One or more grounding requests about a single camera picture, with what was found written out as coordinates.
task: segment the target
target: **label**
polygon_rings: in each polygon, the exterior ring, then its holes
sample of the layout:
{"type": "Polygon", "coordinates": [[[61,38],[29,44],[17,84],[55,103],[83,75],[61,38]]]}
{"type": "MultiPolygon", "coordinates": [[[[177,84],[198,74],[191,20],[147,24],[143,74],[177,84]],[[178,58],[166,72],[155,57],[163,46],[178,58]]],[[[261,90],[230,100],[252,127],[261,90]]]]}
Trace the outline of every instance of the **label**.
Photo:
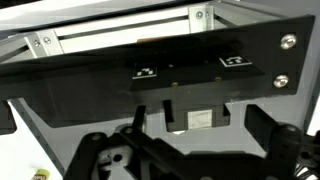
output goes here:
{"type": "Polygon", "coordinates": [[[244,65],[251,65],[247,59],[244,59],[241,56],[234,56],[234,57],[220,57],[219,58],[224,67],[237,67],[237,66],[244,66],[244,65]]]}
{"type": "Polygon", "coordinates": [[[212,127],[212,110],[188,112],[188,129],[212,127]]]}
{"type": "Polygon", "coordinates": [[[47,180],[47,177],[43,174],[36,174],[33,176],[32,180],[47,180]]]}

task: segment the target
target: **screw head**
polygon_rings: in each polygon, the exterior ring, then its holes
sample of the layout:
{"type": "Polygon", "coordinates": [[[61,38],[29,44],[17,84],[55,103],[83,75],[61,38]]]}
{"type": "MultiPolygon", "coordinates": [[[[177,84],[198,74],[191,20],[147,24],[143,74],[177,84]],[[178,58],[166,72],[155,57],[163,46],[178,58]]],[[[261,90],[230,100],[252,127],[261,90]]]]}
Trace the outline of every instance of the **screw head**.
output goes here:
{"type": "Polygon", "coordinates": [[[98,141],[101,138],[100,134],[95,134],[94,136],[92,136],[92,140],[94,141],[98,141]]]}
{"type": "Polygon", "coordinates": [[[35,45],[36,47],[39,47],[41,44],[40,44],[39,41],[35,40],[35,41],[34,41],[34,45],[35,45]]]}
{"type": "Polygon", "coordinates": [[[287,34],[281,39],[281,48],[290,49],[297,43],[297,37],[294,34],[287,34]]]}
{"type": "Polygon", "coordinates": [[[203,13],[201,11],[198,11],[196,17],[197,19],[201,19],[203,17],[203,13]]]}
{"type": "Polygon", "coordinates": [[[126,129],[126,133],[127,133],[127,134],[131,134],[132,131],[133,131],[132,128],[127,128],[127,129],[126,129]]]}
{"type": "Polygon", "coordinates": [[[48,37],[43,38],[43,41],[44,41],[46,44],[50,44],[50,43],[51,43],[51,39],[48,38],[48,37]]]}
{"type": "Polygon", "coordinates": [[[213,179],[209,176],[203,176],[200,180],[213,180],[213,179]]]}
{"type": "Polygon", "coordinates": [[[280,75],[276,77],[276,79],[273,82],[273,85],[277,88],[283,88],[285,87],[289,82],[289,77],[286,75],[280,75]]]}
{"type": "Polygon", "coordinates": [[[171,84],[171,87],[178,87],[179,86],[179,83],[178,82],[173,82],[172,84],[171,84]]]}
{"type": "Polygon", "coordinates": [[[294,127],[294,126],[291,126],[291,125],[287,125],[286,128],[287,128],[289,131],[292,131],[292,132],[297,131],[297,128],[294,127]]]}

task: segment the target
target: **screw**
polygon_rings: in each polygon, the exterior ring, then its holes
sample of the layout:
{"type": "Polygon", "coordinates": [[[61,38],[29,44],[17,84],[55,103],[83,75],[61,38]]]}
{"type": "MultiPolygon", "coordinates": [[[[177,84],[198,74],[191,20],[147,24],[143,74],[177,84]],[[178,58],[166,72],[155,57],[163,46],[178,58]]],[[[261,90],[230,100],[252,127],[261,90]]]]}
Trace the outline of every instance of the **screw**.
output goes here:
{"type": "Polygon", "coordinates": [[[94,136],[92,136],[92,140],[94,141],[98,141],[101,138],[100,134],[95,134],[94,136]]]}
{"type": "Polygon", "coordinates": [[[221,81],[222,81],[222,78],[219,77],[219,76],[217,76],[217,77],[214,78],[214,81],[215,81],[215,82],[221,82],[221,81]]]}
{"type": "Polygon", "coordinates": [[[297,43],[297,37],[294,34],[287,34],[281,39],[281,48],[290,49],[297,43]]]}
{"type": "Polygon", "coordinates": [[[200,180],[213,180],[213,179],[209,176],[204,176],[200,180]]]}
{"type": "Polygon", "coordinates": [[[46,44],[50,44],[50,43],[51,43],[51,39],[48,38],[48,37],[43,38],[43,41],[44,41],[46,44]]]}
{"type": "Polygon", "coordinates": [[[280,75],[276,77],[276,79],[273,82],[273,85],[277,88],[283,88],[285,87],[289,82],[289,78],[286,75],[280,75]]]}
{"type": "Polygon", "coordinates": [[[266,180],[279,180],[279,179],[274,176],[267,176],[266,180]]]}
{"type": "Polygon", "coordinates": [[[126,129],[126,133],[127,133],[127,134],[131,134],[132,131],[133,131],[132,128],[127,128],[127,129],[126,129]]]}
{"type": "Polygon", "coordinates": [[[34,41],[34,45],[35,45],[36,47],[39,47],[41,44],[40,44],[39,41],[35,40],[35,41],[34,41]]]}
{"type": "Polygon", "coordinates": [[[209,13],[206,12],[206,19],[209,19],[209,13]]]}
{"type": "Polygon", "coordinates": [[[178,82],[173,82],[172,84],[171,84],[171,87],[178,87],[179,86],[179,83],[178,82]]]}
{"type": "Polygon", "coordinates": [[[295,132],[295,131],[297,131],[297,128],[296,127],[294,127],[294,126],[291,126],[291,125],[287,125],[287,127],[286,127],[289,131],[292,131],[292,132],[295,132]]]}
{"type": "Polygon", "coordinates": [[[197,19],[201,19],[203,17],[203,13],[201,11],[198,11],[196,17],[197,19]]]}

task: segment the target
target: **bolt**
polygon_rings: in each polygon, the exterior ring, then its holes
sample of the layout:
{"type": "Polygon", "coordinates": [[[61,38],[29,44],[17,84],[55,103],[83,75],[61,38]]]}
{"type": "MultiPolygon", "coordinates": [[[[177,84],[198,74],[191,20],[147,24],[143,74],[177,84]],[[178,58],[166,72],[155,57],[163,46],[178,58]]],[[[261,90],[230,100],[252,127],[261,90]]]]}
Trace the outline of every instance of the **bolt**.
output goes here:
{"type": "Polygon", "coordinates": [[[133,131],[132,128],[127,128],[127,129],[126,129],[126,133],[127,133],[127,134],[131,134],[132,131],[133,131]]]}
{"type": "Polygon", "coordinates": [[[279,179],[274,176],[267,176],[266,180],[279,180],[279,179]]]}
{"type": "Polygon", "coordinates": [[[95,134],[94,136],[92,136],[92,140],[97,141],[101,138],[100,134],[95,134]]]}
{"type": "Polygon", "coordinates": [[[281,48],[290,49],[297,43],[297,37],[294,34],[287,34],[281,39],[281,48]]]}
{"type": "Polygon", "coordinates": [[[286,75],[279,75],[273,82],[273,85],[277,88],[285,87],[289,82],[289,78],[286,75]]]}
{"type": "Polygon", "coordinates": [[[48,38],[48,37],[43,38],[43,41],[44,41],[46,44],[50,44],[50,43],[51,43],[51,39],[48,38]]]}
{"type": "Polygon", "coordinates": [[[197,19],[201,19],[203,17],[203,13],[201,11],[198,11],[196,17],[197,19]]]}
{"type": "Polygon", "coordinates": [[[34,41],[34,45],[35,45],[36,47],[39,47],[41,44],[40,44],[39,41],[35,40],[35,41],[34,41]]]}
{"type": "Polygon", "coordinates": [[[209,176],[204,176],[200,180],[213,180],[213,179],[209,176]]]}

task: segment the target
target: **metal frame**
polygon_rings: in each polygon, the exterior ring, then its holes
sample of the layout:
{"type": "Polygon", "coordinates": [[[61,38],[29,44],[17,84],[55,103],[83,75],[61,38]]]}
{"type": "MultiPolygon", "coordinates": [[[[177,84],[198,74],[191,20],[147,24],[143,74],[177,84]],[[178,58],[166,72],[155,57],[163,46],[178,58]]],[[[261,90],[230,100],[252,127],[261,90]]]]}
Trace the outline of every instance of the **metal frame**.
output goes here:
{"type": "Polygon", "coordinates": [[[67,160],[66,160],[67,161],[67,160]]]}
{"type": "Polygon", "coordinates": [[[8,50],[0,56],[0,60],[2,63],[10,63],[136,43],[139,39],[197,33],[286,17],[282,14],[266,13],[266,11],[262,11],[261,9],[266,8],[249,7],[246,9],[246,6],[242,2],[207,1],[135,15],[22,33],[0,41],[1,48],[8,50]],[[223,20],[216,19],[215,17],[223,17],[223,20]],[[142,30],[146,31],[148,29],[148,32],[154,33],[140,33],[142,30]],[[25,49],[21,53],[20,48],[25,45],[27,45],[28,50],[25,49]]]}

